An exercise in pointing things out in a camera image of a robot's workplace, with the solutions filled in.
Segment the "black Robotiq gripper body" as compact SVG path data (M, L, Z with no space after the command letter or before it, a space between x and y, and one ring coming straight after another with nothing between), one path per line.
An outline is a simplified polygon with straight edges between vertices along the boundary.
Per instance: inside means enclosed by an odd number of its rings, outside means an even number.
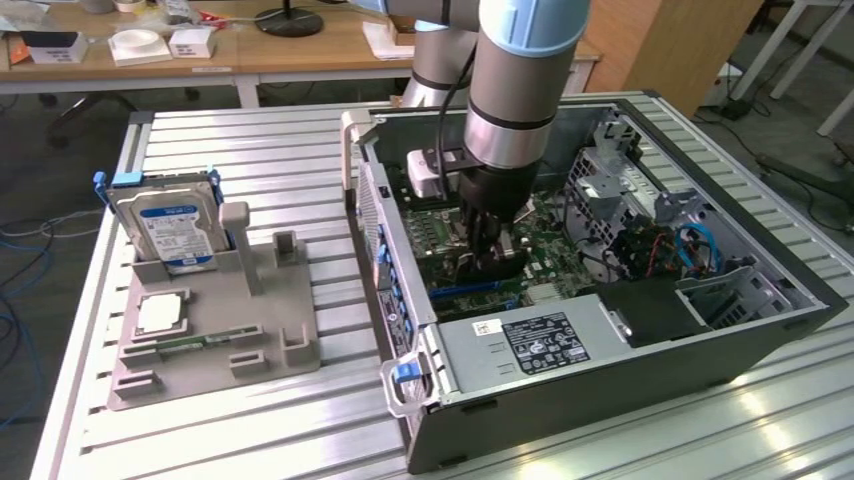
M461 171L459 196L467 225L487 218L499 224L509 223L531 196L539 166L499 169L480 166Z

